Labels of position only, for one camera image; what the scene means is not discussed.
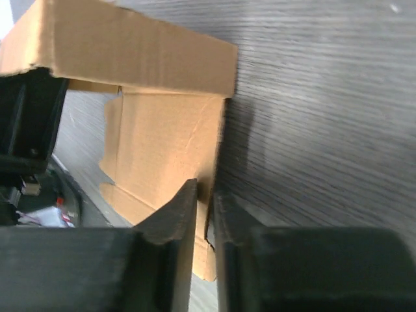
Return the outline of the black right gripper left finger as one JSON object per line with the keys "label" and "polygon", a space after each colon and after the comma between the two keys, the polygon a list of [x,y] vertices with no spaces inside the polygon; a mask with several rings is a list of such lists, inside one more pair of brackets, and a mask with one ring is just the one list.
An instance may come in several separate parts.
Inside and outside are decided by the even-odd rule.
{"label": "black right gripper left finger", "polygon": [[197,193],[134,227],[2,227],[1,310],[187,311]]}

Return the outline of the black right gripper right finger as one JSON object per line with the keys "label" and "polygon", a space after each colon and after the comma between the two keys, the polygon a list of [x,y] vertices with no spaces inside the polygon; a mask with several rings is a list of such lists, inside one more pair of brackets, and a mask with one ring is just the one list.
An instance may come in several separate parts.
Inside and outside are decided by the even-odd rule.
{"label": "black right gripper right finger", "polygon": [[414,311],[415,260],[376,227],[266,226],[213,196],[220,311]]}

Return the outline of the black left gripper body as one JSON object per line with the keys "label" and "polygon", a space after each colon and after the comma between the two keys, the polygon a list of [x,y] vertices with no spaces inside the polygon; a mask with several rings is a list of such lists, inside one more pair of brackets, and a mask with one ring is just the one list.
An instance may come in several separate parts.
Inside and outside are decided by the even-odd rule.
{"label": "black left gripper body", "polygon": [[69,80],[37,68],[1,78],[1,171],[44,172]]}

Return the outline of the small brown cardboard box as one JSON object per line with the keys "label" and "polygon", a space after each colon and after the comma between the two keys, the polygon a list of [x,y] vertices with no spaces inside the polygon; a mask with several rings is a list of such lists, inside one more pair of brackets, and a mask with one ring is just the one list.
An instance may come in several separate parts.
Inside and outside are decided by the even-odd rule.
{"label": "small brown cardboard box", "polygon": [[192,271],[216,278],[209,202],[237,46],[105,1],[35,1],[1,42],[1,75],[46,68],[105,105],[103,199],[131,224],[198,180]]}

